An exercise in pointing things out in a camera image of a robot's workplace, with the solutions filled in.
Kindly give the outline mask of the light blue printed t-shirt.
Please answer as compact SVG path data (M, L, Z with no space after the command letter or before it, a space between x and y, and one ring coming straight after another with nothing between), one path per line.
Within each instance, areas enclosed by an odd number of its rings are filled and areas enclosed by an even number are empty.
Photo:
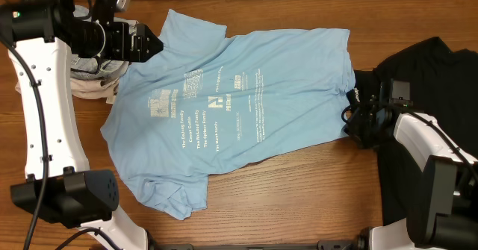
M208 178L344 136L355 76L340 28L253 31L171 10L164 49L119 80L102 136L143 205L183 220Z

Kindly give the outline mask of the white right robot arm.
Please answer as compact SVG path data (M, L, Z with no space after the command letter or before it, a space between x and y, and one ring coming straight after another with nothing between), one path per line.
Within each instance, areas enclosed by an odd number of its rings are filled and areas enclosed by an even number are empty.
M477 159L463 151L436 119L371 101L346 107L345 131L376 148L382 198L403 216L364 230L352 249L476 249Z

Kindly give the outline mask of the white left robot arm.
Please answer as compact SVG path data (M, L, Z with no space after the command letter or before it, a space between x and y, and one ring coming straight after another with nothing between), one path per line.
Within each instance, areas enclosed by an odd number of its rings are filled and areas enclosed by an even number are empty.
M12 202L34 221L89 234L107 249L156 249L157 243L120 207L109 169L92 170L81 145L70 85L73 55L145 62L163 43L144 24L131 31L114 16L130 0L88 0L84 17L74 0L21 0L1 6L1 43L22 94L27 134L25 182Z

